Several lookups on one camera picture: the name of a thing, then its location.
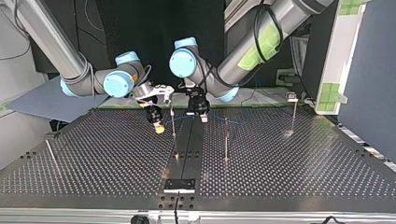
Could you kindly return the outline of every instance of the metal bracket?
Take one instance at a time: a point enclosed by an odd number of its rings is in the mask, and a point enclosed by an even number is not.
[[[165,193],[194,193],[195,179],[167,179],[163,192]]]

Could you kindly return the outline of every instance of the end effector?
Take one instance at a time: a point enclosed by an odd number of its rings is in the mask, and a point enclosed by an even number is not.
[[[97,94],[106,93],[114,98],[123,98],[132,92],[138,104],[146,109],[148,122],[157,133],[163,133],[163,113],[158,96],[163,96],[163,103],[169,105],[174,89],[164,85],[152,86],[149,71],[134,51],[121,54],[115,61],[117,68],[96,71],[91,78],[87,76],[79,82],[62,79],[63,92],[68,96],[83,96],[91,94],[93,89]]]

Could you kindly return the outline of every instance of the metal plate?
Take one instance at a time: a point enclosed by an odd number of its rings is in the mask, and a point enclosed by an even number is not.
[[[168,121],[158,135],[144,116],[93,111],[52,142],[56,162],[38,150],[0,172],[0,207],[174,209],[163,184],[181,176],[196,191],[180,195],[180,210],[396,213],[396,174],[322,116],[214,109],[207,124],[177,120],[179,147]]]
[[[168,112],[164,114],[166,130],[156,134],[143,110],[93,111],[51,141],[56,161],[45,149],[5,175],[0,198],[134,199],[128,207],[142,204],[136,197],[156,198],[175,144]],[[182,119],[176,120],[177,133],[181,125]]]
[[[185,171],[187,178],[199,179],[194,206],[396,212],[396,174],[322,116],[299,109],[293,119],[292,112],[289,107],[213,110],[204,129],[202,169]],[[225,118],[231,121],[228,160]]]

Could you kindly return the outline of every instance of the cable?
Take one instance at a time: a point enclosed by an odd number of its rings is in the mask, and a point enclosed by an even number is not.
[[[315,103],[314,98],[312,98],[312,96],[309,94],[308,90],[306,89],[306,87],[305,87],[305,85],[303,83],[303,78],[301,77],[300,72],[298,71],[297,62],[296,62],[296,58],[295,58],[295,55],[294,55],[294,44],[293,44],[292,38],[290,39],[290,49],[291,49],[291,58],[293,59],[293,65],[296,68],[296,75],[300,79],[301,85],[303,86],[304,91],[308,95],[309,100],[312,102],[312,104],[314,104],[314,106],[316,106],[317,104]]]
[[[145,82],[148,77],[149,77],[149,73],[151,72],[151,64],[148,64],[145,68],[145,75],[140,77],[137,81],[136,81],[136,86],[139,86],[141,83]]]
[[[77,28],[79,31],[84,32],[86,35],[89,35],[90,37],[92,37],[93,39],[95,39],[97,42],[99,42],[101,45],[106,47],[106,44],[103,43],[98,37],[94,36],[93,34],[91,34],[90,32],[83,30],[81,28]]]
[[[253,92],[251,93],[251,95],[250,95],[250,97],[249,97],[249,98],[247,98],[246,100],[243,100],[243,101],[241,102],[241,107],[242,107],[242,104],[243,104],[244,102],[246,102],[246,101],[250,100],[250,99],[253,97],[254,93],[255,93],[255,92],[256,92],[256,90],[257,90],[257,86],[258,86],[258,82],[257,82],[257,80],[256,80],[256,86],[254,87],[254,90],[253,90]]]
[[[180,192],[177,194],[177,198],[176,198],[176,203],[175,203],[175,223],[178,224],[178,215],[177,215],[177,204],[178,204],[178,196],[180,195]]]
[[[268,60],[266,60],[265,57],[264,57],[263,54],[262,54],[262,50],[261,50],[260,43],[259,43],[259,38],[258,38],[259,21],[260,21],[260,15],[261,15],[261,12],[262,12],[262,9],[263,9],[263,8],[264,8],[264,9],[268,12],[268,14],[270,15],[271,20],[273,21],[274,25],[276,26],[276,29],[277,29],[278,34],[279,34],[279,43],[278,43],[278,45],[276,46],[276,50],[277,50],[277,51],[279,51],[280,48],[281,48],[282,45],[283,45],[283,37],[284,37],[284,36],[283,36],[282,28],[281,28],[281,26],[280,26],[278,20],[276,19],[276,15],[275,15],[274,11],[271,9],[271,7],[270,7],[269,5],[264,4],[263,2],[264,2],[264,0],[261,0],[261,1],[260,1],[260,3],[259,3],[259,8],[258,8],[258,10],[257,10],[257,12],[256,12],[256,16],[255,16],[255,19],[254,19],[254,22],[253,22],[253,34],[254,34],[254,40],[255,40],[255,44],[256,44],[256,49],[257,49],[257,51],[258,51],[258,53],[259,53],[259,56],[261,57],[261,59],[262,59],[262,61],[263,61],[264,63],[267,63]],[[242,86],[245,86],[246,84],[249,83],[249,81],[250,81],[251,79],[253,79],[253,77],[257,74],[257,72],[258,72],[258,71],[262,68],[262,66],[263,66],[263,64],[261,63],[261,65],[260,65],[260,66],[257,66],[256,69],[255,69],[255,71],[252,72],[250,76],[245,77],[244,79],[242,79],[242,80],[241,80],[239,83],[237,83],[237,84],[230,84],[230,83],[225,82],[225,81],[220,77],[217,68],[215,68],[214,66],[210,65],[207,61],[205,61],[205,62],[206,62],[206,66],[209,67],[209,70],[207,71],[206,75],[204,75],[203,81],[205,82],[206,78],[207,78],[210,74],[213,74],[214,78],[215,78],[218,82],[220,82],[222,85],[224,85],[224,86],[226,86],[226,87],[229,87],[229,88],[235,88],[235,87],[242,87]]]
[[[23,55],[27,54],[27,52],[29,52],[30,47],[31,47],[31,46],[30,46],[30,42],[29,42],[29,45],[27,46],[27,49],[26,49],[26,51],[25,51],[24,53],[21,53],[21,54],[12,56],[12,57],[1,58],[0,61],[5,61],[5,60],[11,60],[11,59],[20,58],[21,56],[23,56]]]
[[[178,119],[194,119],[194,116],[181,116],[181,117],[175,118],[174,121],[176,121]],[[170,119],[170,120],[166,121],[163,125],[169,124],[171,122],[172,122],[172,120]]]
[[[330,220],[333,220],[337,224],[346,224],[345,222],[338,221],[337,218],[333,216],[326,217],[324,221],[322,221],[321,223],[311,223],[311,224],[327,224],[329,223]]]
[[[15,0],[15,5],[14,8],[12,10],[12,17],[14,18],[15,21],[15,25],[18,27],[17,30],[26,38],[28,39],[29,34],[26,32],[26,30],[24,28],[22,28],[20,26],[20,24],[18,23],[18,0]]]
[[[88,16],[88,12],[87,12],[87,5],[88,5],[88,0],[85,0],[85,9],[84,9],[84,10],[85,10],[85,18],[87,18],[87,21],[90,23],[90,25],[91,25],[93,28],[95,28],[95,29],[98,30],[98,31],[104,31],[104,29],[101,29],[101,28],[95,26],[95,25],[91,22],[90,17]]]
[[[14,12],[16,11],[16,9],[17,9],[17,1],[15,1],[15,7],[14,7],[14,9],[13,9]],[[5,60],[11,60],[11,59],[20,58],[21,56],[27,54],[27,52],[29,52],[29,49],[30,49],[30,47],[31,47],[30,41],[29,41],[29,39],[28,39],[28,34],[27,34],[27,33],[24,33],[24,32],[21,31],[20,29],[18,29],[17,24],[14,24],[14,22],[12,22],[12,20],[9,19],[9,17],[6,15],[6,13],[5,13],[3,10],[1,10],[1,12],[2,12],[3,15],[6,17],[6,19],[9,21],[9,23],[11,23],[11,25],[12,25],[12,26],[13,26],[13,27],[14,27],[25,39],[26,39],[26,41],[27,41],[27,43],[28,43],[28,46],[27,46],[27,49],[26,49],[23,53],[20,53],[20,54],[18,54],[18,55],[11,56],[11,57],[0,58],[0,61],[5,61]]]

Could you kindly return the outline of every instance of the gray panel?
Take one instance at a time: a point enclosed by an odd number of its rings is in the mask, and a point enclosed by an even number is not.
[[[108,96],[66,96],[60,86],[60,77],[44,83],[12,101],[7,108],[47,119],[72,122],[89,109],[99,106]]]
[[[396,161],[396,1],[367,4],[353,56],[339,120],[353,133]]]

